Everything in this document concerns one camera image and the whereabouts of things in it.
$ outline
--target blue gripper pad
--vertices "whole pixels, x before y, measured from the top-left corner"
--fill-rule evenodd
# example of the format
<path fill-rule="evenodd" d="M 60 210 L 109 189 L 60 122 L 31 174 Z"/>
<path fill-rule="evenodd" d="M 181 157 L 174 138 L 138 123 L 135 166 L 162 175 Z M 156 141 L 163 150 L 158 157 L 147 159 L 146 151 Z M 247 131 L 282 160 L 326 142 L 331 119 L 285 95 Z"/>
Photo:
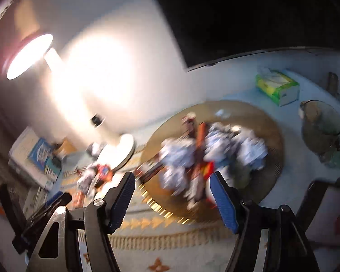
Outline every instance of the blue gripper pad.
<path fill-rule="evenodd" d="M 238 233 L 239 223 L 236 219 L 236 209 L 215 173 L 210 176 L 210 190 L 213 193 L 224 225 L 234 234 Z"/>

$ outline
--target round woven mat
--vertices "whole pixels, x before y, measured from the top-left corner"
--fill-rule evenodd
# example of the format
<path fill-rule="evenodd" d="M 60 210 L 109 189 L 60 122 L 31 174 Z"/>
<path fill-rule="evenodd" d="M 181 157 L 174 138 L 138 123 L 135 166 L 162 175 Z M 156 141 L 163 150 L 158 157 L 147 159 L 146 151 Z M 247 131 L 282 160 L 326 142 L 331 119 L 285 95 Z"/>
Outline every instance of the round woven mat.
<path fill-rule="evenodd" d="M 249 185 L 241 190 L 243 197 L 261 202 L 271 191 L 283 168 L 284 146 L 283 138 L 275 121 L 264 111 L 248 103 L 240 101 L 211 101 L 197 104 L 175 114 L 162 124 L 147 142 L 142 155 L 141 163 L 152 158 L 161 149 L 163 140 L 169 137 L 179 138 L 182 135 L 181 119 L 189 112 L 197 115 L 197 124 L 206 122 L 221 122 L 223 125 L 240 125 L 255 132 L 259 138 L 263 138 L 268 147 L 268 155 L 265 158 L 265 168 L 252 173 Z M 171 192 L 161 188 L 159 174 L 150 179 L 142 188 L 146 196 L 155 201 L 160 214 L 169 217 L 174 214 L 188 221 L 216 221 L 220 219 L 217 209 L 211 209 L 207 202 L 201 201 L 196 210 L 188 211 L 187 200 L 181 195 L 171 196 Z"/>

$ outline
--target lamp base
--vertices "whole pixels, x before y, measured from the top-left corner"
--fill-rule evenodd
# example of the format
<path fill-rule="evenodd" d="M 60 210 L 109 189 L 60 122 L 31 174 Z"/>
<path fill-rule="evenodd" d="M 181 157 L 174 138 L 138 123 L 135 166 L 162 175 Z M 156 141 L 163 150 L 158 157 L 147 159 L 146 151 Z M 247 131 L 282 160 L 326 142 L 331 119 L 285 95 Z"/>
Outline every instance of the lamp base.
<path fill-rule="evenodd" d="M 116 171 L 128 162 L 135 151 L 135 140 L 131 134 L 120 136 L 120 143 L 117 146 L 106 145 L 98 156 L 97 162 L 110 165 Z"/>

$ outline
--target box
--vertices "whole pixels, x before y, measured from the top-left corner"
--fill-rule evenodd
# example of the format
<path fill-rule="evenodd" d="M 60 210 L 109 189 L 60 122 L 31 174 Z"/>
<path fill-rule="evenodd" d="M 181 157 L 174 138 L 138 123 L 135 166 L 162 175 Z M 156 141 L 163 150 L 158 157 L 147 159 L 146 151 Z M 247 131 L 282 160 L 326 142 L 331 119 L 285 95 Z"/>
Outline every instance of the box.
<path fill-rule="evenodd" d="M 60 147 L 56 148 L 53 153 L 61 160 L 63 157 L 65 157 L 67 154 L 76 152 L 77 149 L 74 147 L 73 144 L 67 139 L 64 138 L 62 140 L 62 144 Z"/>
<path fill-rule="evenodd" d="M 278 106 L 297 100 L 300 91 L 298 82 L 277 70 L 269 70 L 264 75 L 257 75 L 256 86 Z"/>

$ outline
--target pile of crumpled tissue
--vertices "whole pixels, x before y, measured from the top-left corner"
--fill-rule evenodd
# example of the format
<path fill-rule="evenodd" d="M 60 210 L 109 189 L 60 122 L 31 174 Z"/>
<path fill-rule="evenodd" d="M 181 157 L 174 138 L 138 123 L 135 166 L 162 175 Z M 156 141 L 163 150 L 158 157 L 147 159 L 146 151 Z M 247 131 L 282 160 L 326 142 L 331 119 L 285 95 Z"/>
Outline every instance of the pile of crumpled tissue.
<path fill-rule="evenodd" d="M 164 189 L 174 190 L 173 195 L 178 195 L 188 186 L 185 168 L 194 164 L 195 139 L 168 138 L 161 146 L 159 158 L 166 171 L 160 176 L 160 183 Z"/>
<path fill-rule="evenodd" d="M 205 144 L 204 161 L 214 161 L 216 171 L 229 186 L 244 188 L 249 183 L 249 172 L 264 167 L 267 147 L 264 140 L 257 138 L 250 129 L 216 122 L 210 126 Z"/>

